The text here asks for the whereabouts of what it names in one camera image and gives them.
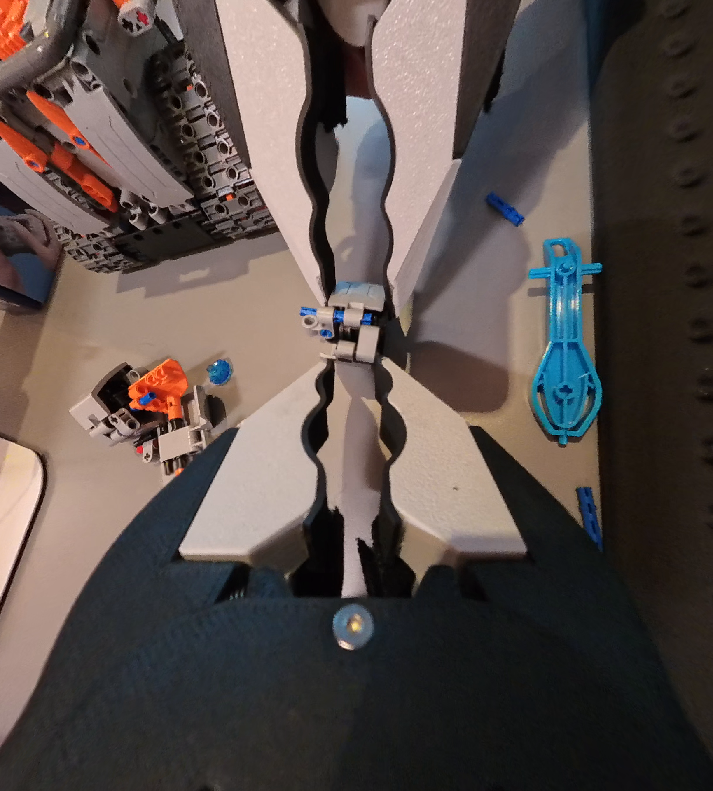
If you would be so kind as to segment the blue connector pin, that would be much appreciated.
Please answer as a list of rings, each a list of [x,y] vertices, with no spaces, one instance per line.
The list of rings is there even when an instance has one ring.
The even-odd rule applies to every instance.
[[[525,217],[497,193],[487,193],[484,200],[487,206],[497,212],[504,220],[511,223],[514,227],[518,228],[525,221]]]
[[[576,495],[579,504],[579,512],[582,519],[582,527],[588,537],[596,544],[599,551],[604,550],[604,541],[598,519],[598,509],[594,501],[592,487],[577,487]]]

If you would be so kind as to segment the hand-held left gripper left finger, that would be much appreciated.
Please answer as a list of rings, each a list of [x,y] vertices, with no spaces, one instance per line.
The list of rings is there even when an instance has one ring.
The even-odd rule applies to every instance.
[[[334,373],[319,361],[232,433],[180,545],[184,559],[339,574],[339,512],[318,459]]]

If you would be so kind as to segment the grey bracket brick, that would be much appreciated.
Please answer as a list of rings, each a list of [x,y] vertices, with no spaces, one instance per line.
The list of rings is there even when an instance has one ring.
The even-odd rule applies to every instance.
[[[348,328],[356,324],[345,319],[345,313],[361,311],[360,324],[363,326],[381,327],[385,321],[386,290],[383,285],[370,282],[339,281],[331,293],[327,306],[334,308],[335,324]]]

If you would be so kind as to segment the blue cardboard box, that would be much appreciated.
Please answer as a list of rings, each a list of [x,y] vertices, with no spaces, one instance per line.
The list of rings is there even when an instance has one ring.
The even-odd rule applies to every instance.
[[[53,223],[33,210],[0,204],[0,309],[40,311],[65,257]]]

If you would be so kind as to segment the light blue paddle piece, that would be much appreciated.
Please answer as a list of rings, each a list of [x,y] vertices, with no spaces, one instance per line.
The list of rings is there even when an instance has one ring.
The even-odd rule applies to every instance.
[[[533,378],[530,403],[541,427],[565,446],[581,438],[602,403],[602,387],[584,344],[582,281],[601,272],[601,264],[584,264],[579,245],[570,238],[545,240],[545,266],[530,279],[548,282],[549,341]]]

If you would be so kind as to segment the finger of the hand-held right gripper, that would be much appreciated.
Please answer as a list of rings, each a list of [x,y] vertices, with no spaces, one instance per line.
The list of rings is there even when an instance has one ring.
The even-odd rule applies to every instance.
[[[250,170],[307,284],[325,304],[335,282],[325,230],[306,32],[279,2],[216,2]]]
[[[369,83],[390,136],[381,207],[396,312],[414,291],[461,164],[453,149],[466,11],[466,1],[394,1],[370,22]]]

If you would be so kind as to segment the large grey tracked brick vehicle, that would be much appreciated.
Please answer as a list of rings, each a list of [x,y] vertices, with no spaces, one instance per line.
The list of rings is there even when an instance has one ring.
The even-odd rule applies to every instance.
[[[0,213],[89,271],[277,232],[173,2],[0,2]]]

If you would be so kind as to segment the black dimpled foam mat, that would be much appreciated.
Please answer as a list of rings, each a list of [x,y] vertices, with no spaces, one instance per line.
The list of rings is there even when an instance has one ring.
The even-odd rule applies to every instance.
[[[587,25],[603,527],[713,755],[713,1]]]

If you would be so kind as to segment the small grey orange brick assembly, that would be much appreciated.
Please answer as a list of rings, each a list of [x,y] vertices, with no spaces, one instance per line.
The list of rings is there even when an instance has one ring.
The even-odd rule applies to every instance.
[[[154,368],[122,363],[98,381],[69,414],[90,438],[127,444],[162,483],[174,480],[226,424],[222,400],[208,384],[190,384],[181,364],[168,358]]]

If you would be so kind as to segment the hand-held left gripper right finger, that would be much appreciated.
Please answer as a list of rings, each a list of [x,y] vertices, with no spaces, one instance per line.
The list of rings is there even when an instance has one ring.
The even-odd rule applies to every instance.
[[[375,550],[422,579],[433,566],[520,559],[527,548],[472,430],[393,361],[375,366],[382,477]]]

